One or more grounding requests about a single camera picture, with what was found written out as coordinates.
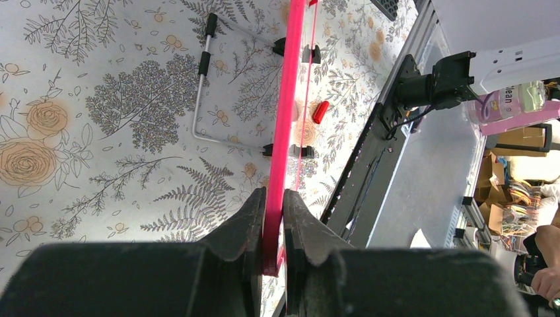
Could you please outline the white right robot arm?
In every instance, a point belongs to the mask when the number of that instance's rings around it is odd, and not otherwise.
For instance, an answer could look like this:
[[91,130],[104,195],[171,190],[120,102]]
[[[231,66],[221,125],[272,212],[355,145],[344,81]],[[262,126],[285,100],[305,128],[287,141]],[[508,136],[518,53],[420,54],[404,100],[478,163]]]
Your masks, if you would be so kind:
[[405,109],[454,108],[502,88],[559,76],[559,37],[440,59],[427,75],[400,79],[396,102]]

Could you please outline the pink framed whiteboard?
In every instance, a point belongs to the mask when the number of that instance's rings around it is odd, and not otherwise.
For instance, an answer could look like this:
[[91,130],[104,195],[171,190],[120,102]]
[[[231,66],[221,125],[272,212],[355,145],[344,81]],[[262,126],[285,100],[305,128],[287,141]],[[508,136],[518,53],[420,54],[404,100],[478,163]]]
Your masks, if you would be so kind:
[[281,267],[279,247],[283,218],[283,193],[291,146],[293,108],[296,105],[298,72],[307,57],[312,65],[314,35],[319,1],[291,1],[289,21],[283,45],[283,68],[277,108],[277,119],[271,150],[269,187],[262,232],[262,273],[277,277]]

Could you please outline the person hand in background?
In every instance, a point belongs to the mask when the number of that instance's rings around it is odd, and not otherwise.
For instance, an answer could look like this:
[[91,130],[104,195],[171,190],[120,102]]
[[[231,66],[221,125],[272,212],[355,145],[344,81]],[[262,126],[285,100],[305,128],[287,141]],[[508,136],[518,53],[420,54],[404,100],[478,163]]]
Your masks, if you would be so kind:
[[552,305],[552,302],[559,298],[559,268],[547,267],[539,270],[534,275],[531,288]]

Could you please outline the red marker cap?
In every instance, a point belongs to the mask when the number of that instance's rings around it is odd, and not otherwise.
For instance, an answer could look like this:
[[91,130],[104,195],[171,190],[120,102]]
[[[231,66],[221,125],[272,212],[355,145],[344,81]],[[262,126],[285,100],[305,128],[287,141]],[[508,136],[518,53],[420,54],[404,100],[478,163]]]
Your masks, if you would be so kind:
[[319,103],[317,105],[314,113],[312,114],[312,121],[315,124],[321,124],[321,122],[322,122],[326,112],[328,111],[329,107],[330,107],[330,103],[327,100]]

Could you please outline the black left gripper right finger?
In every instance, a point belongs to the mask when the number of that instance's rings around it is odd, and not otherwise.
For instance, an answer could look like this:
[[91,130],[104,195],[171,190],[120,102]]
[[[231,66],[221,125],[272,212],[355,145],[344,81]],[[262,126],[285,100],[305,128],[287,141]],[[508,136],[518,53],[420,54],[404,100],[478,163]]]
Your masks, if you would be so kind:
[[506,271],[476,250],[354,248],[283,196],[288,316],[528,316]]

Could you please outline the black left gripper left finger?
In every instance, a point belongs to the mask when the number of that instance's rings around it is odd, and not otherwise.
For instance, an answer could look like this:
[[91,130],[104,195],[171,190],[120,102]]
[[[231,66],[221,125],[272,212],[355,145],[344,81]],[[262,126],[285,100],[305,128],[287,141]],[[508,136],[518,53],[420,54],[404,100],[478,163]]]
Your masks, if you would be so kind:
[[266,190],[196,242],[48,244],[1,295],[2,316],[259,316]]

